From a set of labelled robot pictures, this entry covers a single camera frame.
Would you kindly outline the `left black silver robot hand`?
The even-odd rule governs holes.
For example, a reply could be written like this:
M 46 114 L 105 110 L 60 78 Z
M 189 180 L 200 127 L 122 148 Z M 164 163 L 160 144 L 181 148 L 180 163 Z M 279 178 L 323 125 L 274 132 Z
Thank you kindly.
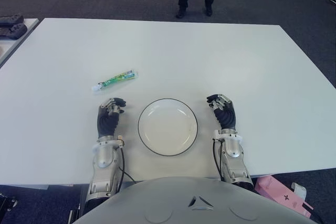
M 126 101 L 121 98 L 109 98 L 98 109 L 97 131 L 98 138 L 114 136 L 119 123 L 119 116 L 123 113 Z

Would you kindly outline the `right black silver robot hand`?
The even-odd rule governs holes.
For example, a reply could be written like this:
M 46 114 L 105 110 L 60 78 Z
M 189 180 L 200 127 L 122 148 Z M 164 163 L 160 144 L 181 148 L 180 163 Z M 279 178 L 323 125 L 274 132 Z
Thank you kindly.
M 233 102 L 223 94 L 210 95 L 206 99 L 221 129 L 236 130 L 236 114 Z

